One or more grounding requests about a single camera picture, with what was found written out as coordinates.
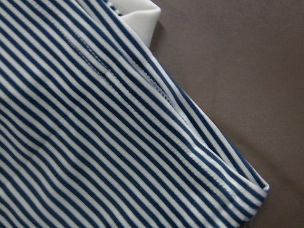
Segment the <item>navy white striped polo shirt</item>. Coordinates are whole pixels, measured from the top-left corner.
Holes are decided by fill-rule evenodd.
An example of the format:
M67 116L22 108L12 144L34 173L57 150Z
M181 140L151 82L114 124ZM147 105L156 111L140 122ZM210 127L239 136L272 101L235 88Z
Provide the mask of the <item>navy white striped polo shirt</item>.
M150 0L0 3L3 228L238 228L269 185L151 53Z

